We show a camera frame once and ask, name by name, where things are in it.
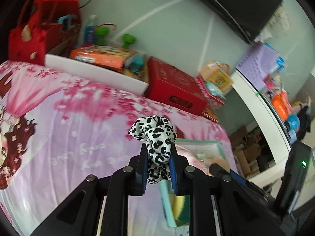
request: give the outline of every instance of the metal screw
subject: metal screw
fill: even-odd
[[[133,168],[130,167],[130,166],[126,166],[126,167],[123,168],[123,171],[126,172],[126,173],[129,173],[129,172],[131,172],[132,170],[133,170]]]
[[[222,176],[222,180],[223,180],[224,182],[229,182],[229,181],[232,180],[232,178],[231,178],[230,175],[223,175],[223,176]]]
[[[194,172],[194,171],[195,171],[195,167],[193,167],[193,166],[187,166],[187,167],[185,168],[185,170],[186,170],[187,172]]]
[[[94,176],[94,175],[88,175],[86,177],[86,181],[88,181],[88,182],[93,182],[95,179],[96,179],[96,176]]]

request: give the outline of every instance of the red box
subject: red box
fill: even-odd
[[[206,85],[204,84],[204,80],[200,75],[195,77],[195,81],[198,84],[201,92],[204,94],[206,100],[208,101],[208,105],[212,111],[218,110],[219,108],[224,106],[224,102],[220,98],[215,97],[209,93]]]
[[[154,57],[149,58],[148,67],[148,98],[202,115],[207,101],[193,77]]]

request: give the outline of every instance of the black television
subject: black television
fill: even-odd
[[[232,30],[250,44],[269,21],[282,0],[201,0]]]

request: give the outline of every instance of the leopard print scrunchie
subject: leopard print scrunchie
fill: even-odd
[[[162,179],[169,180],[171,143],[176,140],[171,122],[157,115],[139,118],[128,134],[146,142],[149,153],[147,182],[155,184]]]

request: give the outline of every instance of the purple basket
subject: purple basket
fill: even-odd
[[[251,46],[251,49],[237,64],[236,68],[258,91],[261,91],[266,87],[263,80],[276,64],[278,58],[279,53],[258,42]]]

